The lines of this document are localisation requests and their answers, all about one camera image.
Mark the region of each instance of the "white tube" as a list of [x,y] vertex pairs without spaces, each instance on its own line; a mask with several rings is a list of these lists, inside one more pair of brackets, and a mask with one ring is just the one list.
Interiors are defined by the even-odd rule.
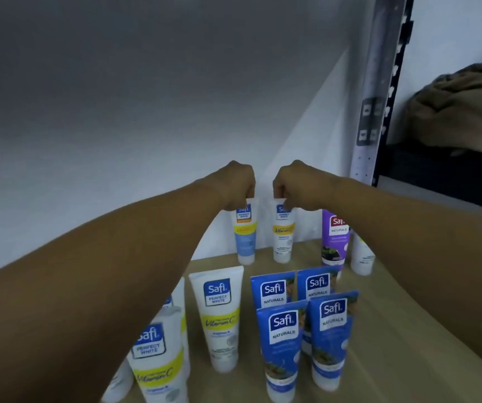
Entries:
[[146,403],[187,403],[181,308],[162,308],[127,355]]
[[131,366],[129,366],[127,359],[124,359],[120,368],[110,381],[107,390],[105,390],[101,398],[102,403],[117,403],[122,400],[131,390],[134,379]]
[[232,210],[230,217],[236,238],[239,264],[248,266],[256,257],[256,229],[258,227],[258,199],[248,198],[246,208]]
[[273,258],[278,263],[291,260],[293,233],[295,231],[295,209],[286,211],[285,199],[273,200]]
[[191,273],[211,364],[219,373],[237,365],[243,266]]
[[179,280],[172,295],[166,300],[163,307],[181,308],[181,343],[183,345],[184,372],[187,378],[191,374],[191,360],[189,359],[189,338],[187,336],[187,319],[185,316],[185,277]]
[[353,252],[351,254],[351,269],[360,276],[372,273],[375,255],[368,245],[356,233],[353,234]]

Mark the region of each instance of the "purple tube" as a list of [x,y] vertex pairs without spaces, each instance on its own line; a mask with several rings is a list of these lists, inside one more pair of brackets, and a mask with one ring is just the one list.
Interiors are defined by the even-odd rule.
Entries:
[[321,233],[321,261],[331,266],[344,266],[349,244],[349,225],[328,210],[323,210],[323,230]]

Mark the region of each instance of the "fabric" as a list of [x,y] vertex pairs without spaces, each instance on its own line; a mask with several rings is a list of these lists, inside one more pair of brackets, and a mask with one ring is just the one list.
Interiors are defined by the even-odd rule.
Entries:
[[426,146],[482,153],[482,63],[437,77],[408,101],[405,120]]

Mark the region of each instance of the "hand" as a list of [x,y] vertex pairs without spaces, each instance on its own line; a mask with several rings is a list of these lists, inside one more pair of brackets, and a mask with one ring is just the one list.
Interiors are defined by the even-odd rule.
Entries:
[[254,170],[251,165],[237,161],[230,161],[225,167],[196,182],[218,192],[224,210],[245,208],[246,198],[254,198]]
[[332,203],[340,177],[295,160],[278,171],[273,196],[286,198],[284,207],[318,210]]

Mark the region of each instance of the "yellow label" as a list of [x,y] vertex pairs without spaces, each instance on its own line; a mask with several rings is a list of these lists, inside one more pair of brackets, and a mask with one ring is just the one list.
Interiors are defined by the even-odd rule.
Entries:
[[277,235],[293,235],[294,231],[295,231],[295,223],[289,224],[287,226],[278,226],[278,225],[273,226],[273,232],[275,232]]
[[233,231],[237,235],[251,235],[256,231],[257,225],[258,225],[258,222],[254,222],[246,226],[234,226]]
[[239,322],[240,308],[231,314],[225,315],[203,315],[202,326],[210,331],[226,331],[233,328]]
[[177,357],[169,364],[156,367],[155,369],[133,369],[135,378],[140,386],[154,388],[164,386],[171,382],[183,367],[183,348],[177,354]]
[[187,320],[185,314],[181,317],[181,333],[183,334],[187,330]]

